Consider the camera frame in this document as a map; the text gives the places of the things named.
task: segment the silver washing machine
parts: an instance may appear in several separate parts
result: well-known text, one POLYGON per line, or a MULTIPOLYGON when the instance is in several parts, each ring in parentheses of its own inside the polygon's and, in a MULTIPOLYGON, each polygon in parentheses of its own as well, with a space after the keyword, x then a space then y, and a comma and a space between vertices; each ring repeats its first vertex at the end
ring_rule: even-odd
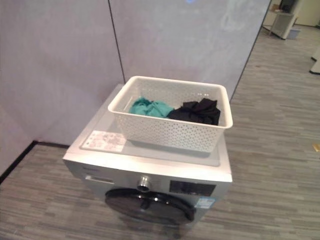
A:
POLYGON ((222 136, 211 153, 127 141, 108 105, 118 85, 67 150, 63 160, 128 225, 188 230, 232 183, 222 136))

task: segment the perforated basket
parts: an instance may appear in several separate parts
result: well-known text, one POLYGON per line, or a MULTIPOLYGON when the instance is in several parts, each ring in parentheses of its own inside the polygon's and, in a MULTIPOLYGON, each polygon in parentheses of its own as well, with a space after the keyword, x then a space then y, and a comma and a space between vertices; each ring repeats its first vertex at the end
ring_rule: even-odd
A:
POLYGON ((225 129, 233 125, 229 99, 224 86, 192 81, 133 76, 108 106, 127 140, 212 152, 225 129), (144 97, 163 101, 177 109, 183 102, 217 100, 221 111, 219 125, 158 118, 129 113, 132 104, 144 97))

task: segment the digital display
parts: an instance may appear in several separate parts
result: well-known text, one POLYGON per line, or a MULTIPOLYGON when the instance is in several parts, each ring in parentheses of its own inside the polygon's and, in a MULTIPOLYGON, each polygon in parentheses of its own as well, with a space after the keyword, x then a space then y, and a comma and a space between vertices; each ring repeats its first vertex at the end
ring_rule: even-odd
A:
POLYGON ((177 194, 190 194, 199 196, 211 196, 216 185, 192 183, 186 181, 170 181, 170 192, 177 194))

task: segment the floor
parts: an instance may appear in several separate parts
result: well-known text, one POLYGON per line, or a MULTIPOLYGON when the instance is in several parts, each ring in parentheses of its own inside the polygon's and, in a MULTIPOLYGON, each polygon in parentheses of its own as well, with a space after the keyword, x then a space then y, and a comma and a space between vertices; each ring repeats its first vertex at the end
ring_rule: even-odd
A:
MULTIPOLYGON (((226 131, 233 181, 184 240, 320 240, 320 76, 310 59, 320 30, 295 40, 261 30, 231 101, 226 131)), ((169 239, 127 228, 62 162, 37 145, 0 186, 1 240, 169 239)))

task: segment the washing machine top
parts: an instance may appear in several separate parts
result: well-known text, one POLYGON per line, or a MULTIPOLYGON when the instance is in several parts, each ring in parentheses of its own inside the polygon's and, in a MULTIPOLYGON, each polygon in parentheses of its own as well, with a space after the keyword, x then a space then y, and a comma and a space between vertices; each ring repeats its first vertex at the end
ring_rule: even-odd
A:
POLYGON ((141 173, 232 181, 224 136, 211 153, 126 140, 108 111, 121 87, 115 88, 63 159, 141 173))

